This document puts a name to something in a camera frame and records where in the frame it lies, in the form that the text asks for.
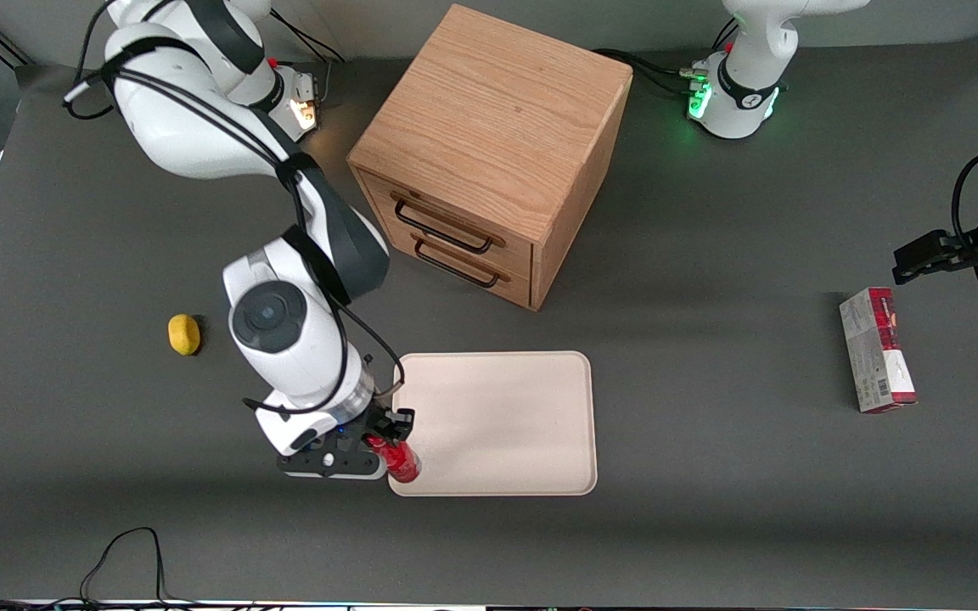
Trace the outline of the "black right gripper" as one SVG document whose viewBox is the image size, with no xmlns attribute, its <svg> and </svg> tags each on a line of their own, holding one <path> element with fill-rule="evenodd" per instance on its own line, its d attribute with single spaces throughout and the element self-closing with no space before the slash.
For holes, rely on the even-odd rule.
<svg viewBox="0 0 978 611">
<path fill-rule="evenodd" d="M 370 451 L 384 455 L 388 444 L 400 446 L 413 430 L 413 409 L 392 410 L 385 406 L 368 406 L 352 421 L 326 434 L 326 449 L 337 452 Z"/>
</svg>

